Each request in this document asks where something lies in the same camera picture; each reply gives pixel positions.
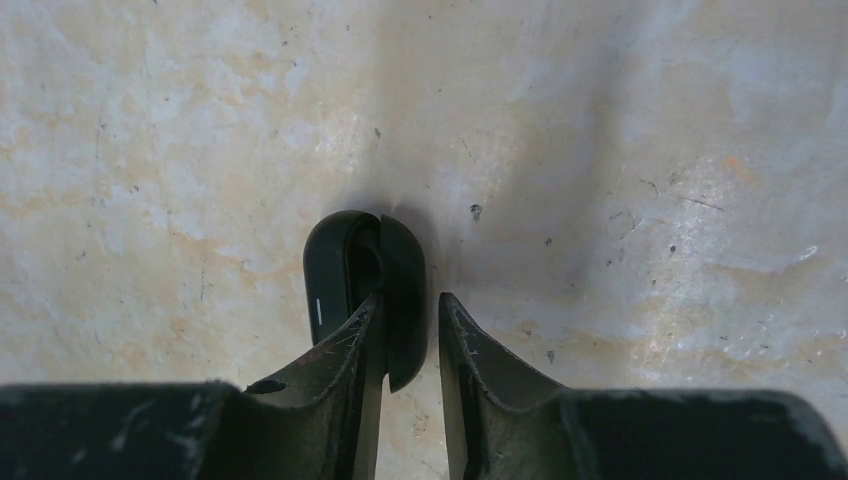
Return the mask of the black earbud charging case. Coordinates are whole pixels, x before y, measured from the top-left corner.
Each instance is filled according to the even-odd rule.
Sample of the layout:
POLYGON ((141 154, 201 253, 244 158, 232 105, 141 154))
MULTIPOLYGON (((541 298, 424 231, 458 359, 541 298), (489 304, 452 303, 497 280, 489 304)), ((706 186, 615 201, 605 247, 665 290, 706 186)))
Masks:
POLYGON ((412 231, 388 215, 332 213, 310 232, 303 270, 312 343, 328 338, 368 296, 379 294, 390 390, 410 384, 428 350, 426 261, 412 231))

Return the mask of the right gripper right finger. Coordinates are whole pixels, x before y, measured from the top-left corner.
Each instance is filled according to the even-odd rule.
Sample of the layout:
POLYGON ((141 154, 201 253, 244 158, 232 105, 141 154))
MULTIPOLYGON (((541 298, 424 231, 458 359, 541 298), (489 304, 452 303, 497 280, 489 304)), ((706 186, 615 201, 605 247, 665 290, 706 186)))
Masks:
POLYGON ((775 390, 573 389, 439 299, 453 479, 843 479, 822 415, 775 390))

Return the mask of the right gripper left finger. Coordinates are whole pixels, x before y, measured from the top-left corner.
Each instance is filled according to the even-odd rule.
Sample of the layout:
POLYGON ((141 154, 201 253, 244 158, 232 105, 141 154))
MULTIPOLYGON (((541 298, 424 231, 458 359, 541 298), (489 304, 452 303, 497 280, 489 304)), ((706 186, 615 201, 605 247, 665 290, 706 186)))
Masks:
POLYGON ((386 371, 383 299, 239 389, 201 383, 1 390, 5 479, 370 479, 386 371))

